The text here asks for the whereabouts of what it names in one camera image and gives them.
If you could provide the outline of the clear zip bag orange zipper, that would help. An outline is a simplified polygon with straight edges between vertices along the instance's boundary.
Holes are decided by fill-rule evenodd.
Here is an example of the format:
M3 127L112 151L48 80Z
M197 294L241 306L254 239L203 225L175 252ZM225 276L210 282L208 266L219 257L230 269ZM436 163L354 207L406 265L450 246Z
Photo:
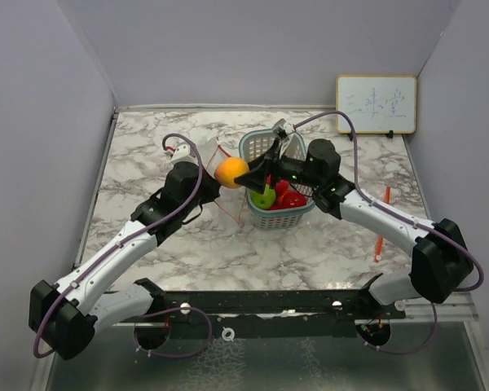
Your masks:
M218 141L217 137L203 138L197 144L205 170L214 178L215 171L220 163L233 157L227 152ZM223 222L240 226L241 217L246 204L245 189L229 189L224 186L220 188L220 196L214 201L214 207L217 208L214 215L218 215Z

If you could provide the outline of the yellow orange toy peach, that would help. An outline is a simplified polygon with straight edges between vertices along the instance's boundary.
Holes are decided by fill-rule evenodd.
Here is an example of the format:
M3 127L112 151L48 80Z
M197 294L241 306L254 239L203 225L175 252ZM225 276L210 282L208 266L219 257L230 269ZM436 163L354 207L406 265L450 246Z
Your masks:
M228 157L222 161L214 171L214 177L218 183L228 189L239 188L235 182L239 176L249 172L248 163L239 157Z

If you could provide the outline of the green toy apple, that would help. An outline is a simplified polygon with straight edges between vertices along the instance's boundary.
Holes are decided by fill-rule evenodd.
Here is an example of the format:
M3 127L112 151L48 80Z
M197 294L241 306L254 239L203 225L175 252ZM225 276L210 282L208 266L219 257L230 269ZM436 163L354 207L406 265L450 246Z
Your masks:
M250 199L252 204L261 210L269 209L276 201L275 190L266 187L264 192L250 191Z

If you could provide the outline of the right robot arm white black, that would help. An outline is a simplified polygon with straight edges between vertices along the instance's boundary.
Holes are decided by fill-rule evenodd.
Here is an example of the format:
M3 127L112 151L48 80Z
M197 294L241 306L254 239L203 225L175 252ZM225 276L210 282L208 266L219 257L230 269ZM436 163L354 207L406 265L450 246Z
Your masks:
M375 319L387 306L401 300L424 298L443 303L474 269L460 229L453 221L413 217L362 192L339 173L341 157L323 138L310 142L303 160L287 157L276 139L249 162L249 172L238 185L261 192L267 184L286 180L309 187L317 208L337 219L358 224L402 249L410 258L408 271L381 274L363 286L359 312Z

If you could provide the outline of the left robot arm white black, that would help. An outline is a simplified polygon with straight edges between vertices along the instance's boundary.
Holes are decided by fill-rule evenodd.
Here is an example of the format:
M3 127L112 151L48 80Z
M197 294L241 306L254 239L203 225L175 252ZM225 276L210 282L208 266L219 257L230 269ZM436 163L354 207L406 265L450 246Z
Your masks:
M52 353L75 358L94 336L112 325L141 316L151 322L163 314L156 287L134 283L109 294L108 288L136 261L178 231L188 215L219 197L220 185L201 166L181 161L164 186L139 204L115 237L89 261L55 283L37 283L29 298L29 327L36 333L33 353L43 358L41 342Z

